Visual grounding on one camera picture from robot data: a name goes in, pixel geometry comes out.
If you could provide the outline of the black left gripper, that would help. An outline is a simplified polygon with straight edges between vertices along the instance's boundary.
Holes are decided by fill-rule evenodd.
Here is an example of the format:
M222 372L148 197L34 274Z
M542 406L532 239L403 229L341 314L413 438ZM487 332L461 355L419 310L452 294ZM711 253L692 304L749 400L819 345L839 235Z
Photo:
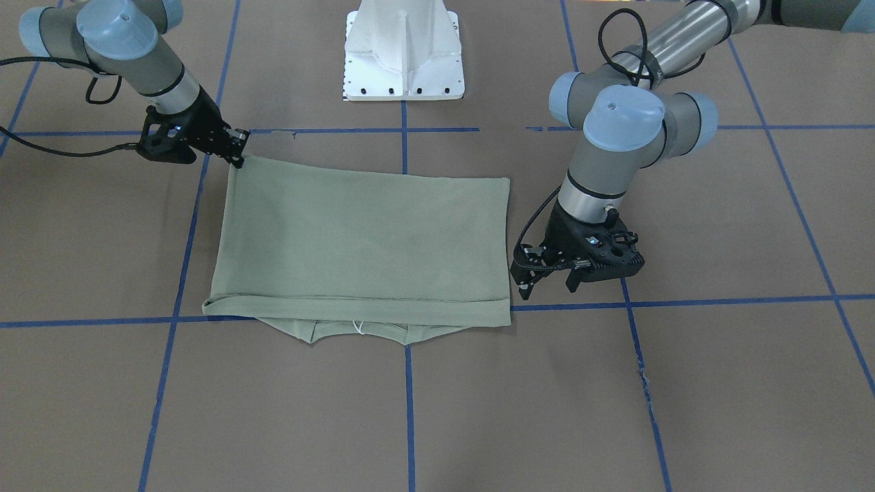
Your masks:
M631 277L645 265L637 248L638 234L625 226L619 211L609 206L600 223L579 221L553 206L543 242L518 241L513 247L510 275L522 300L533 286L553 272L567 271L566 288L575 293L582 283Z

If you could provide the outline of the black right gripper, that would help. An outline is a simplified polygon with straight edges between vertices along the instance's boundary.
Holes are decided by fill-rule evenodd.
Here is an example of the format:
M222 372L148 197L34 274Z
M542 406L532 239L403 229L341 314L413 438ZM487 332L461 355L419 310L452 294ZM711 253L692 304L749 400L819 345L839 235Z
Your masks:
M147 160L188 165L196 160L195 150L199 150L240 170L249 137L249 131L231 128L212 97L200 88L193 104L179 113L162 114L157 106L147 106L135 151Z

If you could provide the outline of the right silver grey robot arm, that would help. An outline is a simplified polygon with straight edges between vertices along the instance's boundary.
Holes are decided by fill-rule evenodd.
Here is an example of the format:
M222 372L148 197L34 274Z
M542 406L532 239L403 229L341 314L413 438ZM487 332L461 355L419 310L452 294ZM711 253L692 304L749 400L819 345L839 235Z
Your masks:
M120 144L145 159L191 164L196 152L241 168L249 131L233 128L212 97L163 39L179 26L179 1L75 1L31 8L18 31L28 59L116 76L148 102L137 143Z

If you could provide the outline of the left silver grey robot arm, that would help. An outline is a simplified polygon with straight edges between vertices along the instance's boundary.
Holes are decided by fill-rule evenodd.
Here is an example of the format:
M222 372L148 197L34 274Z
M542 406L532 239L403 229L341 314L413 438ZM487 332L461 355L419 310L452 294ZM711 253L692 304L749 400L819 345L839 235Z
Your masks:
M522 299L535 284L567 271L565 285L631 277L645 264L638 234L619 207L638 170L693 152L718 130L718 109L704 94L656 94L663 81L697 68L704 55L754 25L850 33L873 32L872 1L688 1L653 32L629 8L640 40L610 54L597 70L567 72L549 95L553 118L582 132L565 180L545 200L551 206L543 240L517 240L510 274Z

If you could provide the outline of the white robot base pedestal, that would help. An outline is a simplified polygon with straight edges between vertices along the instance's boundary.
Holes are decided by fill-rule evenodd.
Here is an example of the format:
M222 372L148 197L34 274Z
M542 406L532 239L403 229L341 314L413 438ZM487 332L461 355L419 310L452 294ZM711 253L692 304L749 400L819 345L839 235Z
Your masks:
M347 102L459 100L466 92L459 16L443 1L362 1L347 13Z

